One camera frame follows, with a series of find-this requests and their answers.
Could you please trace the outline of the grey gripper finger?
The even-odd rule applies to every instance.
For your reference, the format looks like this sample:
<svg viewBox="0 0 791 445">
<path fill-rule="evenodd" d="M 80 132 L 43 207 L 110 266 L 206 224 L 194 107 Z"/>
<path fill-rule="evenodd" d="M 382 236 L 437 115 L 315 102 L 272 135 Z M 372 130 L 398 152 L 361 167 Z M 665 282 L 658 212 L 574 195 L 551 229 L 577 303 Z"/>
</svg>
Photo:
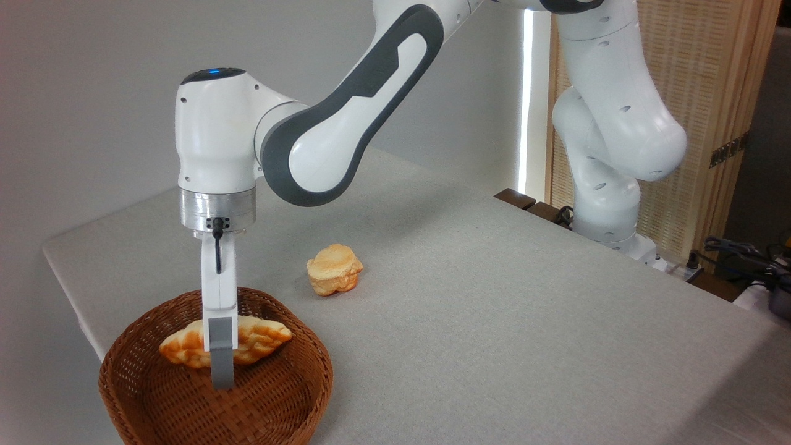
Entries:
<svg viewBox="0 0 791 445">
<path fill-rule="evenodd" d="M 238 316 L 219 316 L 207 321 L 210 376 L 215 391 L 234 386 L 234 352 L 239 346 Z"/>
</svg>

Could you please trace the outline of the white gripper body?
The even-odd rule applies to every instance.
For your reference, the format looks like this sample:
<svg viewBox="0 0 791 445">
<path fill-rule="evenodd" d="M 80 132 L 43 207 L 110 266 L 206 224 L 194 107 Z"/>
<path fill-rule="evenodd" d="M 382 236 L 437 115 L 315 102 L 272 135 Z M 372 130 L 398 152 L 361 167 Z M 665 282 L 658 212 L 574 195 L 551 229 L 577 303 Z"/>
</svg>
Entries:
<svg viewBox="0 0 791 445">
<path fill-rule="evenodd" d="M 201 307 L 206 319 L 237 313 L 235 234 L 201 237 Z"/>
</svg>

